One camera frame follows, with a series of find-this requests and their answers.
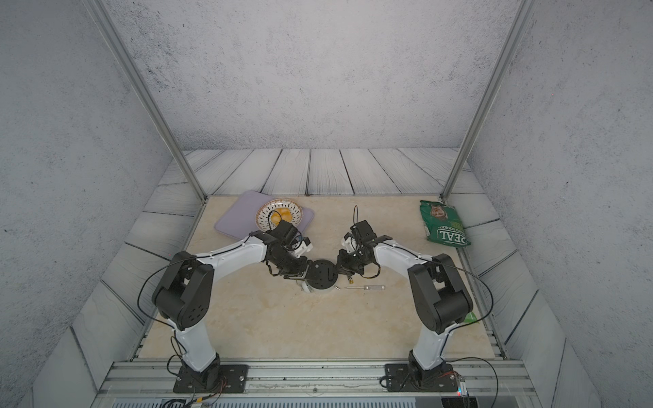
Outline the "small screwdriver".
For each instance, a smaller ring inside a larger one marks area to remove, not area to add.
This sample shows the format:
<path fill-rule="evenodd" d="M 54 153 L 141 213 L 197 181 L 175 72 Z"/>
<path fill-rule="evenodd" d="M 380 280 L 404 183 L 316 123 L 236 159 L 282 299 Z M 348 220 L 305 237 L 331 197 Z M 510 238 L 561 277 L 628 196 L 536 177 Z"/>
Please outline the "small screwdriver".
<path fill-rule="evenodd" d="M 365 286 L 348 286 L 348 290 L 363 290 L 363 291 L 383 291 L 386 289 L 385 285 L 365 285 Z"/>

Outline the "black round alarm clock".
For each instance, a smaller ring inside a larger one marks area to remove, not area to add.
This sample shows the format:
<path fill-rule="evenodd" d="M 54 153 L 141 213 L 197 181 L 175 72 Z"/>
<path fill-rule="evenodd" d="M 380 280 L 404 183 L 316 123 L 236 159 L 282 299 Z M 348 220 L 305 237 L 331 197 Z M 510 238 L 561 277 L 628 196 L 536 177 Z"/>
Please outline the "black round alarm clock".
<path fill-rule="evenodd" d="M 309 265 L 301 287 L 307 293 L 326 292 L 335 288 L 337 282 L 338 270 L 335 263 L 326 259 L 318 259 Z"/>

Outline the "green packet behind right arm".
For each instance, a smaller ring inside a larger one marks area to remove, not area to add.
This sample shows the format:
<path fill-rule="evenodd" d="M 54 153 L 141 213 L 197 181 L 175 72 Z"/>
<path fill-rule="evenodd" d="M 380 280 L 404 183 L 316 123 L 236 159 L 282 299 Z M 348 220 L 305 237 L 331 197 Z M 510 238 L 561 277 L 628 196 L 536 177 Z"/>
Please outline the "green packet behind right arm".
<path fill-rule="evenodd" d="M 474 324 L 476 321 L 478 321 L 476 314 L 474 312 L 469 312 L 467 316 L 465 316 L 464 324 Z"/>

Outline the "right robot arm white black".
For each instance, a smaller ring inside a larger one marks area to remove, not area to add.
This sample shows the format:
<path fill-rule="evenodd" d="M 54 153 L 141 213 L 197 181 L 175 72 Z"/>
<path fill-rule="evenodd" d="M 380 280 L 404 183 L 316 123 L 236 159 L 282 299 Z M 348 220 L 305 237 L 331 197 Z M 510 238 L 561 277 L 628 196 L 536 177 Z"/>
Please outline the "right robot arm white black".
<path fill-rule="evenodd" d="M 464 326 L 465 318 L 474 309 L 472 297 L 451 257 L 441 254 L 427 258 L 403 248 L 389 236 L 364 242 L 348 233 L 342 247 L 337 266 L 343 272 L 355 274 L 367 265 L 376 265 L 408 279 L 422 323 L 409 362 L 420 372 L 443 367 L 448 339 L 454 330 Z"/>

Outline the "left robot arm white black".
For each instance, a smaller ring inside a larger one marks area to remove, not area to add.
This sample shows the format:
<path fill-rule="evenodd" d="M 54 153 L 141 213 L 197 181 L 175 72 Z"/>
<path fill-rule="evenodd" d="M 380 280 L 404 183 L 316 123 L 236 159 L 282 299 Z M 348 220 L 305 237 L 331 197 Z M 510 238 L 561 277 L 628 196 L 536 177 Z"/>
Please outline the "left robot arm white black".
<path fill-rule="evenodd" d="M 173 328 L 181 360 L 195 373 L 204 373 L 219 361 L 206 325 L 214 286 L 250 265 L 276 267 L 280 276 L 304 277 L 311 262 L 311 240 L 297 234 L 286 239 L 271 231 L 255 231 L 235 244 L 208 253 L 186 251 L 173 256 L 154 290 L 151 302 Z"/>

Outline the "patterned bowl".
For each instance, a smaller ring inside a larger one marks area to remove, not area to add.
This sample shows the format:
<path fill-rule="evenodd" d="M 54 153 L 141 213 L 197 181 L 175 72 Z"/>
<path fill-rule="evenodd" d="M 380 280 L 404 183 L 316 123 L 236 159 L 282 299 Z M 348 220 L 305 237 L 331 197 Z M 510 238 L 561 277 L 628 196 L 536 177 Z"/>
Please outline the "patterned bowl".
<path fill-rule="evenodd" d="M 299 204 L 288 199 L 274 199 L 264 204 L 255 217 L 258 228 L 262 231 L 273 230 L 282 221 L 298 227 L 303 218 Z"/>

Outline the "yellow fruit in bowl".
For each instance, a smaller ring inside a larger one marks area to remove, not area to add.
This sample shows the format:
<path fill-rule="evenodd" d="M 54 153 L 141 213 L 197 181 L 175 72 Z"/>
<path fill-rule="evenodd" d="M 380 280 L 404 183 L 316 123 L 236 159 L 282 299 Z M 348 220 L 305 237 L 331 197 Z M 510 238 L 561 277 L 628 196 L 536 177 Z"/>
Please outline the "yellow fruit in bowl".
<path fill-rule="evenodd" d="M 270 211 L 268 220 L 273 225 L 280 224 L 281 221 L 292 223 L 292 212 L 288 207 L 278 207 Z"/>

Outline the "purple mat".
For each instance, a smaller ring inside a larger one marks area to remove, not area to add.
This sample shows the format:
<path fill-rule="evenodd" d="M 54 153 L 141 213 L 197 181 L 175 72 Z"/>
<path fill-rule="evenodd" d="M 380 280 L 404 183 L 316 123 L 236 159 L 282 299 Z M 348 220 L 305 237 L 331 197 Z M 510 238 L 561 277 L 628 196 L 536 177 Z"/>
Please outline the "purple mat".
<path fill-rule="evenodd" d="M 270 195 L 264 195 L 256 191 L 246 191 L 218 219 L 214 229 L 237 240 L 245 238 L 253 231 L 268 231 L 267 217 L 264 216 L 260 224 L 258 222 L 258 213 L 264 205 L 273 200 L 275 200 L 275 197 Z"/>

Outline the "green snack bag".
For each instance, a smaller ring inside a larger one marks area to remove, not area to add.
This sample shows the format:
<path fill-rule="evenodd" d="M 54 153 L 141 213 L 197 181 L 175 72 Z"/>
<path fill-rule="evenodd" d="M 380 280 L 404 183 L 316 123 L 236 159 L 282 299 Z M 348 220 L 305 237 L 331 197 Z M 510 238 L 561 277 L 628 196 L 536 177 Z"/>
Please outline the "green snack bag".
<path fill-rule="evenodd" d="M 454 248 L 465 248 L 471 244 L 453 207 L 442 202 L 421 200 L 419 210 L 429 241 Z"/>

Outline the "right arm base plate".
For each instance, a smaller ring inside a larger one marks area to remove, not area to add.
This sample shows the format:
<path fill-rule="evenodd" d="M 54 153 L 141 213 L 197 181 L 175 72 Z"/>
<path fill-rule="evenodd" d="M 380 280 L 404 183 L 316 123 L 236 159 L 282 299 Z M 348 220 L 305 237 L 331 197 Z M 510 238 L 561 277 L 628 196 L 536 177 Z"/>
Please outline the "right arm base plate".
<path fill-rule="evenodd" d="M 451 365 L 443 364 L 431 370 L 418 365 L 386 364 L 379 385 L 391 393 L 402 392 L 460 392 L 457 372 Z"/>

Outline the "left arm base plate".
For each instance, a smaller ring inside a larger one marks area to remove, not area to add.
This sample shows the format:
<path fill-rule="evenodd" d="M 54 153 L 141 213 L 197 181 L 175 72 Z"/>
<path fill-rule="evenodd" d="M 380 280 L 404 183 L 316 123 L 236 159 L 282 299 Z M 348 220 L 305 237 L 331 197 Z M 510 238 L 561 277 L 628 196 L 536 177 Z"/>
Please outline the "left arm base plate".
<path fill-rule="evenodd" d="M 173 386 L 175 394 L 242 394 L 245 390 L 248 365 L 210 365 L 195 372 L 183 364 Z"/>

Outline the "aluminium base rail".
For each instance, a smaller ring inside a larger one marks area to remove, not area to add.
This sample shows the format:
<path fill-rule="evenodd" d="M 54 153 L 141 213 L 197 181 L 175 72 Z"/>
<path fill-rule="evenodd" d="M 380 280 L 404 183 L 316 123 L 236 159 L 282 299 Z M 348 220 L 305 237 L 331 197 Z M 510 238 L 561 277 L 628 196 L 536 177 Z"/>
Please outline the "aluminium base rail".
<path fill-rule="evenodd" d="M 441 406 L 461 397 L 465 406 L 539 407 L 540 400 L 519 360 L 463 360 L 454 363 L 460 381 L 447 392 L 391 393 L 382 386 L 385 360 L 245 360 L 248 373 L 241 394 L 216 391 L 174 394 L 172 371 L 178 363 L 142 359 L 112 366 L 94 407 L 181 406 L 191 398 L 197 407 L 255 406 Z"/>

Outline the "aluminium corner post right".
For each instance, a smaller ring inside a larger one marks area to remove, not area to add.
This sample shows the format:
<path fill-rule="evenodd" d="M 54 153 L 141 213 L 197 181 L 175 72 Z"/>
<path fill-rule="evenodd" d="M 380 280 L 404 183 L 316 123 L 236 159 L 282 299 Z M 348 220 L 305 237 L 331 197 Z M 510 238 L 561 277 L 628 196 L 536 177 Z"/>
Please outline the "aluminium corner post right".
<path fill-rule="evenodd" d="M 527 29 L 529 20 L 532 18 L 536 4 L 537 1 L 534 0 L 523 0 L 520 2 L 517 14 L 515 15 L 513 24 L 508 31 L 506 40 L 493 67 L 486 89 L 481 97 L 481 101 L 475 111 L 468 131 L 459 147 L 456 161 L 449 173 L 444 189 L 440 194 L 440 198 L 444 202 L 446 202 L 449 196 L 452 195 L 457 180 L 463 171 L 464 164 L 469 159 L 474 144 L 481 133 L 482 126 L 485 123 L 492 104 L 501 88 L 503 78 L 508 72 L 508 68 L 515 57 L 516 50 L 519 47 L 525 30 Z"/>

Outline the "aluminium corner post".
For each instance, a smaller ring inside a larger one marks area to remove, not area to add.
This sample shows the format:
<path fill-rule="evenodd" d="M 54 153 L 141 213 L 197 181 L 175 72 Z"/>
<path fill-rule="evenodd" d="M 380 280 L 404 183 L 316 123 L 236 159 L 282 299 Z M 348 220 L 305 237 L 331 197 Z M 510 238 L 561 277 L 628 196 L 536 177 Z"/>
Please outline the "aluminium corner post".
<path fill-rule="evenodd" d="M 482 126 L 485 123 L 492 104 L 501 88 L 503 78 L 508 72 L 508 68 L 515 57 L 516 50 L 519 47 L 525 30 L 527 29 L 529 20 L 532 18 L 536 4 L 537 1 L 534 0 L 523 0 L 520 2 L 517 14 L 515 15 L 513 24 L 508 31 L 506 40 L 493 67 L 486 89 L 481 97 L 481 101 L 475 111 L 468 131 L 459 147 L 456 161 L 449 173 L 444 189 L 440 194 L 440 198 L 444 202 L 446 202 L 449 196 L 452 195 L 457 180 L 463 171 L 464 164 L 469 159 L 474 144 L 481 133 Z"/>
<path fill-rule="evenodd" d="M 201 203 L 207 201 L 207 193 L 200 185 L 195 172 L 192 170 L 188 160 L 185 158 L 180 144 L 173 136 L 171 128 L 168 126 L 163 114 L 154 100 L 151 91 L 146 85 L 146 81 L 139 72 L 131 54 L 125 46 L 121 36 L 115 27 L 105 5 L 100 0 L 83 1 L 88 13 L 95 22 L 106 45 L 112 52 L 123 73 L 129 80 L 134 92 L 136 93 L 141 105 L 146 110 L 147 115 L 154 124 L 159 136 L 167 146 L 173 159 L 180 167 L 182 175 L 185 177 L 190 187 L 195 192 Z"/>

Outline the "aluminium corner post left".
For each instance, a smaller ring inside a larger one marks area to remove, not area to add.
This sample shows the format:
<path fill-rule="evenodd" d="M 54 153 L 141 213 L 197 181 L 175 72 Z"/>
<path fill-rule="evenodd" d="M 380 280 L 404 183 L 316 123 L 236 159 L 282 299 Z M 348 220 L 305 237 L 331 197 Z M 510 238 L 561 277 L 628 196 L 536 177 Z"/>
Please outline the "aluminium corner post left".
<path fill-rule="evenodd" d="M 168 126 L 163 114 L 154 100 L 151 91 L 146 85 L 146 81 L 139 72 L 131 54 L 125 46 L 121 36 L 115 27 L 105 5 L 100 0 L 83 1 L 88 13 L 95 22 L 106 45 L 112 52 L 123 73 L 129 80 L 134 92 L 136 93 L 141 105 L 146 110 L 147 115 L 154 124 L 159 136 L 167 146 L 173 159 L 180 167 L 182 175 L 185 177 L 190 187 L 195 192 L 201 203 L 207 201 L 207 193 L 200 185 L 195 172 L 192 170 L 188 160 L 185 158 L 180 144 L 173 136 L 171 128 Z"/>

